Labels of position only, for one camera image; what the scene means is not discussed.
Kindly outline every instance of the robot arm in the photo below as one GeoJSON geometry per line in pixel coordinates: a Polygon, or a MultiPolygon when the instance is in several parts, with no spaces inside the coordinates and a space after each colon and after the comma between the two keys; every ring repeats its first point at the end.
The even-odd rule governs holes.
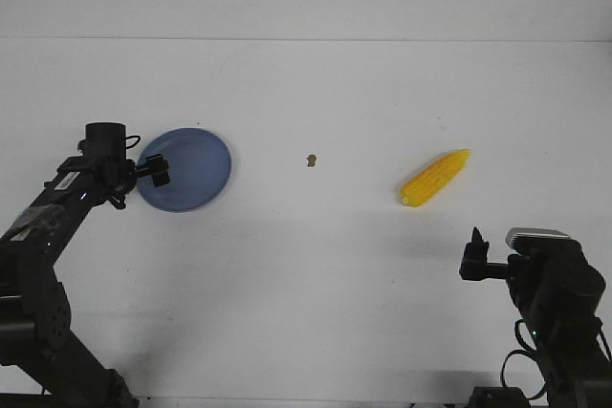
{"type": "Polygon", "coordinates": [[[137,167],[126,158],[125,126],[92,123],[56,177],[0,238],[0,363],[18,365],[50,396],[0,395],[0,407],[136,407],[125,382],[106,370],[71,332],[66,292],[54,264],[89,211],[125,208],[138,177],[169,182],[157,155],[137,167]]]}
{"type": "MultiPolygon", "coordinates": [[[[534,349],[527,346],[516,331],[524,348],[518,352],[537,363],[551,408],[609,408],[612,363],[597,341],[601,321],[595,316],[605,290],[603,277],[587,263],[580,244],[559,231],[513,228],[506,241],[517,252],[508,257],[508,265],[487,263],[489,243],[475,228],[461,277],[506,280],[535,343],[534,349]]],[[[485,397],[490,388],[477,389],[472,406],[511,406],[495,404],[495,395],[501,403],[509,393],[493,389],[485,397]]],[[[516,392],[513,400],[515,406],[529,406],[516,392]]]]}

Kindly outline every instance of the corn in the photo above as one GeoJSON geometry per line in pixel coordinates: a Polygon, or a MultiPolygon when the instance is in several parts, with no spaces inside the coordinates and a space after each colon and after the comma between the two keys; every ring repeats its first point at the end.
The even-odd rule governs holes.
{"type": "Polygon", "coordinates": [[[457,150],[433,162],[400,188],[400,199],[404,205],[418,207],[445,187],[463,169],[470,156],[469,149],[457,150]]]}

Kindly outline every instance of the black wire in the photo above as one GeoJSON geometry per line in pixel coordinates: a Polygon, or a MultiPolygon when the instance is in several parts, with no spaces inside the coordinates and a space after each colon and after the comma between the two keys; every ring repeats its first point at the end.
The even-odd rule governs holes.
{"type": "Polygon", "coordinates": [[[139,142],[141,141],[142,138],[140,136],[138,136],[138,135],[128,136],[127,138],[125,138],[125,140],[130,140],[130,139],[135,139],[136,141],[133,144],[126,146],[125,150],[129,150],[130,148],[134,148],[136,145],[139,144],[139,142]]]}
{"type": "Polygon", "coordinates": [[[514,336],[516,337],[516,341],[518,341],[518,344],[520,344],[520,346],[525,351],[536,356],[536,349],[532,348],[529,344],[527,344],[525,340],[523,339],[523,336],[520,334],[520,324],[524,324],[524,323],[525,321],[523,319],[520,319],[514,322],[514,336]]]}
{"type": "Polygon", "coordinates": [[[600,331],[600,338],[601,338],[601,342],[603,343],[603,347],[605,348],[605,353],[608,357],[608,361],[612,362],[612,353],[610,353],[610,347],[608,346],[608,342],[605,339],[605,335],[603,334],[603,331],[600,331]]]}
{"type": "MultiPolygon", "coordinates": [[[[521,348],[523,349],[515,349],[514,351],[506,355],[506,358],[504,359],[504,363],[501,366],[501,373],[499,374],[499,379],[501,380],[501,385],[504,387],[504,389],[508,389],[508,384],[506,384],[506,365],[508,364],[508,360],[510,360],[510,357],[512,357],[513,355],[523,355],[529,358],[530,360],[532,360],[533,362],[537,363],[536,349],[532,348],[529,344],[527,344],[525,339],[523,339],[523,336],[520,334],[520,324],[524,324],[524,323],[525,321],[523,319],[520,319],[514,322],[514,336],[516,337],[516,341],[518,341],[518,344],[520,344],[521,348]]],[[[544,385],[538,391],[537,394],[527,399],[537,400],[538,398],[542,397],[544,394],[546,394],[546,382],[544,382],[544,385]]]]}
{"type": "MultiPolygon", "coordinates": [[[[536,362],[536,357],[532,353],[529,353],[523,349],[515,349],[514,351],[506,355],[506,358],[504,359],[504,363],[501,366],[501,373],[499,374],[499,379],[501,380],[501,385],[503,386],[504,389],[508,389],[508,384],[506,384],[506,364],[508,363],[508,360],[510,360],[510,357],[512,357],[513,355],[524,355],[525,357],[529,358],[533,362],[536,362]]],[[[532,397],[528,397],[527,399],[537,400],[538,398],[542,397],[544,394],[546,394],[546,383],[544,383],[544,385],[537,392],[537,394],[535,394],[532,397]]]]}

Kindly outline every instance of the white table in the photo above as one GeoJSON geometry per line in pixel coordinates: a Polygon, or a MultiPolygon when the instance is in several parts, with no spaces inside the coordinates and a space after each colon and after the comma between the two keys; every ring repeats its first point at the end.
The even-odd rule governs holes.
{"type": "MultiPolygon", "coordinates": [[[[495,261],[512,226],[564,230],[612,278],[608,43],[356,41],[371,32],[357,25],[347,40],[17,38],[4,24],[2,227],[87,122],[142,135],[133,158],[183,126],[233,155],[212,203],[170,214],[134,192],[122,212],[94,209],[56,265],[73,330],[137,395],[466,401],[497,384],[518,317],[502,282],[459,278],[474,225],[495,261]],[[458,148],[473,153],[455,181],[422,208],[398,202],[458,148]]],[[[123,35],[109,31],[91,35],[123,35]]],[[[607,295],[598,313],[612,323],[607,295]]],[[[536,390],[531,365],[509,371],[536,390]]],[[[2,372],[0,390],[37,390],[2,372]]]]}

